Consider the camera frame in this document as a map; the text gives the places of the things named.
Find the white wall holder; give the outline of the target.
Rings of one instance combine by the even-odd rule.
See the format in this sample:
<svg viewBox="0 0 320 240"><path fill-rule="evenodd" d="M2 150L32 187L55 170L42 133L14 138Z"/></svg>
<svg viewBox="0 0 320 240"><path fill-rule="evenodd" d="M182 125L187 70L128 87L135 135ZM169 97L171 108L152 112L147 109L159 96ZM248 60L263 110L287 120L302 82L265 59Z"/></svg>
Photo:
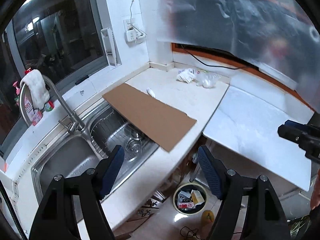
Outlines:
<svg viewBox="0 0 320 240"><path fill-rule="evenodd" d="M113 31L110 27L101 29L101 39L104 46L104 52L109 65L117 66L116 44L114 41Z"/></svg>

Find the translucent plastic sheet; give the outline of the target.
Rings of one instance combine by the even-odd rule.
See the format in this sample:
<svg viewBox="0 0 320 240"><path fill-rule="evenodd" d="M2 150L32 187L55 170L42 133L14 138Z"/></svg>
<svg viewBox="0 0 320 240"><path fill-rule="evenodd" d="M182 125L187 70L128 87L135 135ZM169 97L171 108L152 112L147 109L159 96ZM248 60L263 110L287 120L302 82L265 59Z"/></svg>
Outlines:
<svg viewBox="0 0 320 240"><path fill-rule="evenodd" d="M303 0L158 0L159 39L273 74L319 110L319 14Z"/></svg>

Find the brown cardboard sheet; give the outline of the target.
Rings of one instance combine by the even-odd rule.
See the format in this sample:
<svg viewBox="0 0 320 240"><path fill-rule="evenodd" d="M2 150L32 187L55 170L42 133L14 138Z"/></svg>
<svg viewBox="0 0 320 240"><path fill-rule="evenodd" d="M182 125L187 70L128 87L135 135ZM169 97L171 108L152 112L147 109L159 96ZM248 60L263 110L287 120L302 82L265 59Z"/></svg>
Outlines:
<svg viewBox="0 0 320 240"><path fill-rule="evenodd" d="M105 93L103 98L167 152L196 124L186 113L126 83Z"/></svg>

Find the crumpled white paper trash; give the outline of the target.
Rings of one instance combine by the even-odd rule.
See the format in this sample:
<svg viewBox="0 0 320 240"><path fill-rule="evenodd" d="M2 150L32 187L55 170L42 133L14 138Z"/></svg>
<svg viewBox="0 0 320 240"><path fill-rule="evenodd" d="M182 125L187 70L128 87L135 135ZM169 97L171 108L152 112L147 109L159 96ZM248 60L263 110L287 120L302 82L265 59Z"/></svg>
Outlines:
<svg viewBox="0 0 320 240"><path fill-rule="evenodd" d="M176 80L185 83L191 83L195 79L195 72L193 68L179 70Z"/></svg>

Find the red and white box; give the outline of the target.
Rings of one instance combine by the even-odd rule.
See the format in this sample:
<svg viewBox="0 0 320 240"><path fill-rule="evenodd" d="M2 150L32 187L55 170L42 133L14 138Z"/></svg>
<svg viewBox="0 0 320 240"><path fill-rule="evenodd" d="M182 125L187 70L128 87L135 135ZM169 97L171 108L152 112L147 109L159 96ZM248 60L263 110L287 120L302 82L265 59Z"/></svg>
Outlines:
<svg viewBox="0 0 320 240"><path fill-rule="evenodd" d="M178 202L177 207L180 210L192 210L195 209L195 204L193 202Z"/></svg>

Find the white cloth on faucet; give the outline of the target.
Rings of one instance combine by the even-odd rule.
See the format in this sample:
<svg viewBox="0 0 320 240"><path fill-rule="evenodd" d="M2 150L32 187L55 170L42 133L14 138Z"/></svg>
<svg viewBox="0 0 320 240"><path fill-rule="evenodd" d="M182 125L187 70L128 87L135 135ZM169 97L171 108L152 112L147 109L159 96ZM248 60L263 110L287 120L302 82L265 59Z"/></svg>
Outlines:
<svg viewBox="0 0 320 240"><path fill-rule="evenodd" d="M41 72L37 69L28 72L20 81L20 87L22 87L22 85L28 86L33 107L43 110L45 104L50 100L50 95L46 89L46 83Z"/></svg>

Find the yellow rimmed trash bin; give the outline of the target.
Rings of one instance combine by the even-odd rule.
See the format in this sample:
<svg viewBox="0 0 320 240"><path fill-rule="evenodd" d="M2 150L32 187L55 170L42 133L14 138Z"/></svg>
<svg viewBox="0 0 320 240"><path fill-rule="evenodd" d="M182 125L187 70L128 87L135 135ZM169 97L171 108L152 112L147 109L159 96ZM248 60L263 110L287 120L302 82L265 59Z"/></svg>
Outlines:
<svg viewBox="0 0 320 240"><path fill-rule="evenodd" d="M177 207L178 202L193 202L191 198L192 190L198 190L201 192L204 198L204 203L202 203L201 205L195 206L195 209L192 209L192 210L178 209ZM186 183L179 186L172 197L172 203L176 211L187 216L195 215L203 211L205 208L205 205L207 204L207 200L208 200L207 191L204 189L203 186L197 183Z"/></svg>

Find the crumpled clear plastic wrap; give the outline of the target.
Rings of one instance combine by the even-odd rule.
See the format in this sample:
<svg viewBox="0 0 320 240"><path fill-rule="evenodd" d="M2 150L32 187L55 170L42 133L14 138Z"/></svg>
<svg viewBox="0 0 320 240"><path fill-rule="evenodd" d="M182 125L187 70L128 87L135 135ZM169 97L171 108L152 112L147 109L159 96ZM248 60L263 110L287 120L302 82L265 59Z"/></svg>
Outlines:
<svg viewBox="0 0 320 240"><path fill-rule="evenodd" d="M199 72L196 77L195 81L197 86L212 89L215 87L217 81L220 80L220 75L212 72Z"/></svg>

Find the pink dish soap bottle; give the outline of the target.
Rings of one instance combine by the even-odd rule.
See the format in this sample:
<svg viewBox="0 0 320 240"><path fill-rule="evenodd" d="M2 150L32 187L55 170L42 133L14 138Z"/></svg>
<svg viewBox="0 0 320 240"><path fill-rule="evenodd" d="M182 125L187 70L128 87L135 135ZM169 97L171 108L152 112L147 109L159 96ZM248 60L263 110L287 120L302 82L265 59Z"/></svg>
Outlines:
<svg viewBox="0 0 320 240"><path fill-rule="evenodd" d="M20 92L21 92L19 84L20 84L19 81L15 81L12 85L16 89L15 101L16 101L16 105L18 105L18 106L19 106L19 98L20 98ZM33 108L31 94L30 94L30 90L28 87L25 90L24 107L25 107L27 116L30 119L32 125L36 126L40 122L40 120L42 119L43 114L41 111L35 110Z"/></svg>

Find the white wall socket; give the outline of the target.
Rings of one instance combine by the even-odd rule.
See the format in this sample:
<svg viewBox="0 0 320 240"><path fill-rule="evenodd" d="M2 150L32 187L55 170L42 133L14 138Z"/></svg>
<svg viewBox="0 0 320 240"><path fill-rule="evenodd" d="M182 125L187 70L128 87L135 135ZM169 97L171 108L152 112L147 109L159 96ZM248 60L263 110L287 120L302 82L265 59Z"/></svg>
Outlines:
<svg viewBox="0 0 320 240"><path fill-rule="evenodd" d="M146 32L138 27L134 18L123 20L123 25L125 41L128 44L140 44L145 40Z"/></svg>

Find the stainless steel sink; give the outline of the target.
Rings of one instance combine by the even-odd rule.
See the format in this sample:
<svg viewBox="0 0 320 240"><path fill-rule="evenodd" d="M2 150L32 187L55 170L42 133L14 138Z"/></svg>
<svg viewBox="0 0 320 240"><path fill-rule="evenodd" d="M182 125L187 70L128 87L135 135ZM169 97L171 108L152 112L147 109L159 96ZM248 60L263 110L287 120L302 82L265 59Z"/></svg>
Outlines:
<svg viewBox="0 0 320 240"><path fill-rule="evenodd" d="M103 101L83 118L85 129L65 133L31 169L36 199L40 202L56 174L81 175L107 158L115 146L124 149L124 162L112 187L115 191L157 150L158 145Z"/></svg>

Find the white and yellow medicine box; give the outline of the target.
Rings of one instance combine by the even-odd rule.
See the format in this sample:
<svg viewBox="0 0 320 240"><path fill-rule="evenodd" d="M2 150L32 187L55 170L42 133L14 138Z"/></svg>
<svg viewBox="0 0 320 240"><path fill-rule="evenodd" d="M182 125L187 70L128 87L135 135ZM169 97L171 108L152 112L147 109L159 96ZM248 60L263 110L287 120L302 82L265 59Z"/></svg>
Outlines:
<svg viewBox="0 0 320 240"><path fill-rule="evenodd" d="M195 206L201 205L202 203L204 203L204 198L203 198L201 192L198 190L191 191L191 198L192 198L193 204Z"/></svg>

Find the dark window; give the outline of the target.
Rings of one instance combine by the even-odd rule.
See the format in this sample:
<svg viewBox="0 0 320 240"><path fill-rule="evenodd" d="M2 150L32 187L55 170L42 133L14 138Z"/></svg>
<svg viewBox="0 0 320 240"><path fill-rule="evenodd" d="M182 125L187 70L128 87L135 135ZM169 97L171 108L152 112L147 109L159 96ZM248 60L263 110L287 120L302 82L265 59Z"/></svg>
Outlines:
<svg viewBox="0 0 320 240"><path fill-rule="evenodd" d="M26 0L1 33L1 156L6 158L27 126L16 86L38 69L60 93L106 67L97 0Z"/></svg>

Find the small white paper scrap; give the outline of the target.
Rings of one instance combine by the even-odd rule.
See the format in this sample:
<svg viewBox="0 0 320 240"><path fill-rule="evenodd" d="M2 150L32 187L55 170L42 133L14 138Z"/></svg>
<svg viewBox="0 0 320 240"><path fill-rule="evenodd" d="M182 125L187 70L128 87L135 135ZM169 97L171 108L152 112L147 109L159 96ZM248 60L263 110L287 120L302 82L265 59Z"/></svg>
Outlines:
<svg viewBox="0 0 320 240"><path fill-rule="evenodd" d="M151 88L148 88L146 91L151 97L153 97L154 99L156 98L156 95L155 95L154 91Z"/></svg>

